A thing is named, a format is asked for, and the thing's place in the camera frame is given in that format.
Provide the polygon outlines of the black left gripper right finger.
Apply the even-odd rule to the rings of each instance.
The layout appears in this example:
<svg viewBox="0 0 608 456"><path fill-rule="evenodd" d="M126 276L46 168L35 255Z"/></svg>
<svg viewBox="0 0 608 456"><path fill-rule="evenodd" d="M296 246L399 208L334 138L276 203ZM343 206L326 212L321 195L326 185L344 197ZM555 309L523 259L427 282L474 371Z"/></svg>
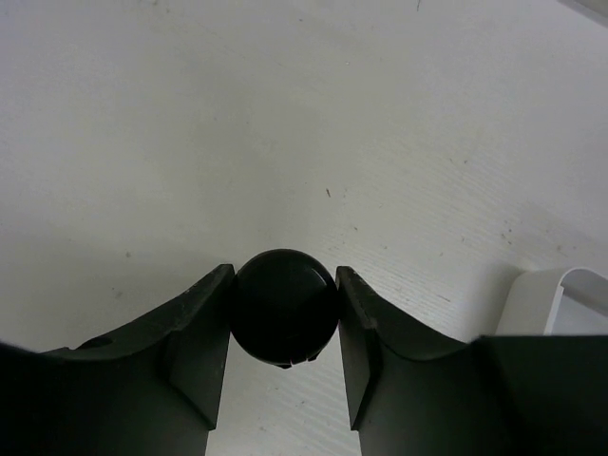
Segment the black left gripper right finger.
<svg viewBox="0 0 608 456"><path fill-rule="evenodd" d="M605 336L464 343L336 271L351 428L365 455L603 455Z"/></svg>

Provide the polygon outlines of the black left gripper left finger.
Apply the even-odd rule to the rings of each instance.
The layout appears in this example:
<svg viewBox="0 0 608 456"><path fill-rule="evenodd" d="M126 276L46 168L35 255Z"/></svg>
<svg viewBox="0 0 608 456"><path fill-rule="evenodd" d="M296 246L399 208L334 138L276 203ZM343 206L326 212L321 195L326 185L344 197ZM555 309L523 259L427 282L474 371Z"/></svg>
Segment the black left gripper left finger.
<svg viewBox="0 0 608 456"><path fill-rule="evenodd" d="M1 347L5 455L202 455L216 427L235 272L76 349Z"/></svg>

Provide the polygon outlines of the small black-capped spice bottle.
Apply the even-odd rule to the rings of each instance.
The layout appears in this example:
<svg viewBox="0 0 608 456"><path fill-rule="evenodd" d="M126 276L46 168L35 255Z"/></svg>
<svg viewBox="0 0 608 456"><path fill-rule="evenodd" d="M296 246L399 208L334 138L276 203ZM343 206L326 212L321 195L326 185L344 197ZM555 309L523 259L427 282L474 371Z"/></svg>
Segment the small black-capped spice bottle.
<svg viewBox="0 0 608 456"><path fill-rule="evenodd" d="M237 272L228 320L248 354L288 369L315 360L333 337L339 314L328 270L303 252L274 249Z"/></svg>

